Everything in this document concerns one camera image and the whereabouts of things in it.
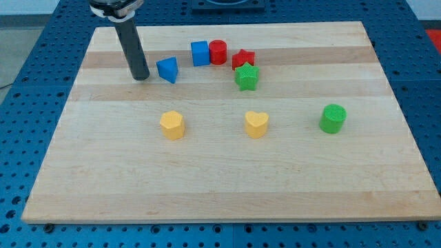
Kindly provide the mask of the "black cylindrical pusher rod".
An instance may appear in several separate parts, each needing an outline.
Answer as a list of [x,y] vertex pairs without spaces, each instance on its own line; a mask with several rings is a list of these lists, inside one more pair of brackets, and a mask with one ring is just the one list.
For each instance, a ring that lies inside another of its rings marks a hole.
[[114,24],[133,79],[143,81],[150,76],[134,18]]

